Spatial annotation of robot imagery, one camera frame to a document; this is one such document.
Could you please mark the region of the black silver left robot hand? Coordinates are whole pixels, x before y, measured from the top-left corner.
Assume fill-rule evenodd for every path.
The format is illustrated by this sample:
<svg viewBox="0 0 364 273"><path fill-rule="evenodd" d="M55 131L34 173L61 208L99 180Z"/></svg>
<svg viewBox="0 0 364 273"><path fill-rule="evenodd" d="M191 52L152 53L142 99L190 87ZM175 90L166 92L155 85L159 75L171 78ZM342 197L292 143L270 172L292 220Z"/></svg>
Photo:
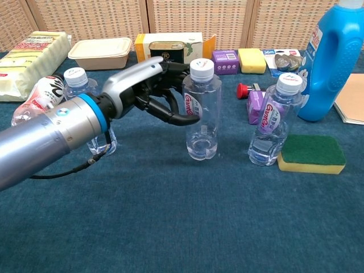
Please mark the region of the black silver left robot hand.
<svg viewBox="0 0 364 273"><path fill-rule="evenodd" d="M137 107L175 126L192 125L200 117L180 114L171 92L174 89L182 94L182 83L188 75L188 64L152 57L109 77L97 102L108 119L120 119Z"/></svg>

